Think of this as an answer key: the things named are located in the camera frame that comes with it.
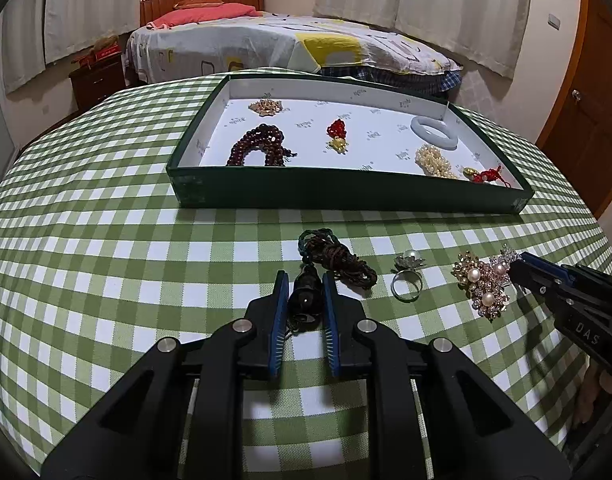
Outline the person's hand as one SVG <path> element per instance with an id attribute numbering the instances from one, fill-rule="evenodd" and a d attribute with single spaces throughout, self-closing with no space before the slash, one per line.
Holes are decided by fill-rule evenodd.
<path id="1" fill-rule="evenodd" d="M 591 361 L 580 387 L 572 426 L 586 424 L 590 420 L 594 401 L 601 391 L 612 394 L 612 375 L 601 370 L 597 362 Z"/>

